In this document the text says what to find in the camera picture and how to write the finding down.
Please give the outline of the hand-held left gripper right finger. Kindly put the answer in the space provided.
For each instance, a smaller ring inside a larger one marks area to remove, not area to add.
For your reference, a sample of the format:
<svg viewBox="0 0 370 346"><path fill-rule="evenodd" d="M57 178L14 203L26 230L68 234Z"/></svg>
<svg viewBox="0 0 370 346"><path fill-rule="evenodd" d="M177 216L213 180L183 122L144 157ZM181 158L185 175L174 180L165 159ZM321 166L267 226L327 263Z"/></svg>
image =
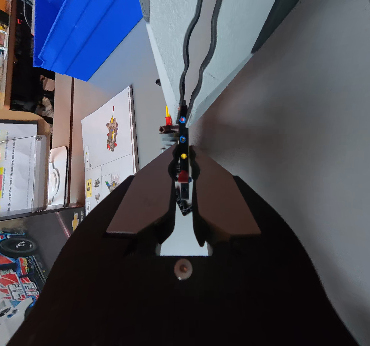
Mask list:
<svg viewBox="0 0 370 346"><path fill-rule="evenodd" d="M260 237L234 176L196 146L190 147L193 231L198 244L215 247Z"/></svg>

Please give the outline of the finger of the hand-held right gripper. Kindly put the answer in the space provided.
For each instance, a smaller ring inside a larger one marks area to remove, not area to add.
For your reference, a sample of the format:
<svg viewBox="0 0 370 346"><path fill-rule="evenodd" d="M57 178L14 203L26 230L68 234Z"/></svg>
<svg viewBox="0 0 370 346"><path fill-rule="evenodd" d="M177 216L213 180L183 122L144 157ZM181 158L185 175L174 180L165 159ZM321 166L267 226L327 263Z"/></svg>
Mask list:
<svg viewBox="0 0 370 346"><path fill-rule="evenodd" d="M276 0L216 0L209 51L191 95L186 126L195 124L252 57Z"/></svg>
<svg viewBox="0 0 370 346"><path fill-rule="evenodd" d="M189 68L189 40L203 0L150 0L146 24L161 87L171 117L179 117Z"/></svg>

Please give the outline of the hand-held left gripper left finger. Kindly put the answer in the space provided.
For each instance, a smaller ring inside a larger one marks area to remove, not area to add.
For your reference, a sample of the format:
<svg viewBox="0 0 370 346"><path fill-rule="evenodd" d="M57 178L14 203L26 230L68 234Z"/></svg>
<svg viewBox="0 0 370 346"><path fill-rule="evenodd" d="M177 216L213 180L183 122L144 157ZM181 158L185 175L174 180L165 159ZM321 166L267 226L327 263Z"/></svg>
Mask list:
<svg viewBox="0 0 370 346"><path fill-rule="evenodd" d="M162 244L173 232L177 207L169 166L176 146L139 170L127 189L106 233L117 237L149 237Z"/></svg>

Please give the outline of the black lego chassis assembly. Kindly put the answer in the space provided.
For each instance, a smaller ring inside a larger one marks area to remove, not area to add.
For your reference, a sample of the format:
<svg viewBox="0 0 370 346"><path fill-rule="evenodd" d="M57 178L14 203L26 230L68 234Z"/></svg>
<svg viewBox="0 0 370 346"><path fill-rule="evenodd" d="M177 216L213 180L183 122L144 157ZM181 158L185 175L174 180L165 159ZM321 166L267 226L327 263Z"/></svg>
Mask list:
<svg viewBox="0 0 370 346"><path fill-rule="evenodd" d="M192 213L192 175L189 150L189 131L186 127L188 106L184 100L177 123L172 121L169 109L166 107L165 124L159 127L161 139L160 152L174 146L173 160L169 166L169 174L175 183L176 202L183 216Z"/></svg>

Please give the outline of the lego instruction booklet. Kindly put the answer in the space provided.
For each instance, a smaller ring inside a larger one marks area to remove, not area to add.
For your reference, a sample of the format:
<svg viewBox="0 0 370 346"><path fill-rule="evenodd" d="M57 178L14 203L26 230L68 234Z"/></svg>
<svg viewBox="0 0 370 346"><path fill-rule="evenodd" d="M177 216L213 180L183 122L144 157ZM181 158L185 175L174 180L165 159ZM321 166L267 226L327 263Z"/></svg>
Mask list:
<svg viewBox="0 0 370 346"><path fill-rule="evenodd" d="M139 169L132 85L81 120L88 215Z"/></svg>

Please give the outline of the black lego set box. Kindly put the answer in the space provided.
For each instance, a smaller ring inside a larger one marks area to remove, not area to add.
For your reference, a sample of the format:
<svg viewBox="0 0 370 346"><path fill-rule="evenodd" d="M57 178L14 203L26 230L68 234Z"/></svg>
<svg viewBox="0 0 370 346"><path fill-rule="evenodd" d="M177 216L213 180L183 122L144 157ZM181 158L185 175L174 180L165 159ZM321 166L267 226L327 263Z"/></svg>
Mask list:
<svg viewBox="0 0 370 346"><path fill-rule="evenodd" d="M1 345L30 313L62 247L85 215L85 207L76 205L1 216Z"/></svg>

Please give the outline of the blue plastic bin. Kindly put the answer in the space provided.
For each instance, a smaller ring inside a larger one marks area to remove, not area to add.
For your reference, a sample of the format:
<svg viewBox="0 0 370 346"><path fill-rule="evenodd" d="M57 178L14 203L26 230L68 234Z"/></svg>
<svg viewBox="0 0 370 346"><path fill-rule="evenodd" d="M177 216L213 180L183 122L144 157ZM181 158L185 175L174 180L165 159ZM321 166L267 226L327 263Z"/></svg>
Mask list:
<svg viewBox="0 0 370 346"><path fill-rule="evenodd" d="M35 0L33 66L88 81L143 18L140 0Z"/></svg>

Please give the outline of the printed instruction sheet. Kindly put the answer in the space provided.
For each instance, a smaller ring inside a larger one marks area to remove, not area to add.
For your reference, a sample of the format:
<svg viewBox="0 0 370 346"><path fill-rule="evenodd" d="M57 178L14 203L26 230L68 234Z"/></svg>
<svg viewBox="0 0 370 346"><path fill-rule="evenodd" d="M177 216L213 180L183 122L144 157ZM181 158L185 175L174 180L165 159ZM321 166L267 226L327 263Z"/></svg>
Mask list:
<svg viewBox="0 0 370 346"><path fill-rule="evenodd" d="M0 123L0 212L7 216L34 204L37 123Z"/></svg>

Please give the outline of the brown cardboard box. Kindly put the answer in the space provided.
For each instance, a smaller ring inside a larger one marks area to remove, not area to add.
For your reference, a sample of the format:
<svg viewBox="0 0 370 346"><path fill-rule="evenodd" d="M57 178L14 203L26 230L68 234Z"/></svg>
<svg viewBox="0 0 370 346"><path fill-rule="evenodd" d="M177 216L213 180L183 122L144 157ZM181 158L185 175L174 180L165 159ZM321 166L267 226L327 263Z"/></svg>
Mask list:
<svg viewBox="0 0 370 346"><path fill-rule="evenodd" d="M29 112L1 110L0 121L1 120L5 120L5 122L37 123L33 207L30 210L23 210L11 215L1 216L1 219L7 219L22 213L43 210L47 206L48 195L50 126L41 116Z"/></svg>

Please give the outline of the wooden shelf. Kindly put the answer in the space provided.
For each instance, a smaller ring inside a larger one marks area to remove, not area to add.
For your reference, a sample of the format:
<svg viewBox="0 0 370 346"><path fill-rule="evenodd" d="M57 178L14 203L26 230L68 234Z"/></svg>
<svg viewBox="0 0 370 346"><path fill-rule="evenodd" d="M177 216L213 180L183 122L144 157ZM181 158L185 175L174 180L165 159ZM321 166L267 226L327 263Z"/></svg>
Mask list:
<svg viewBox="0 0 370 346"><path fill-rule="evenodd" d="M17 0L0 0L0 108L11 104Z"/></svg>

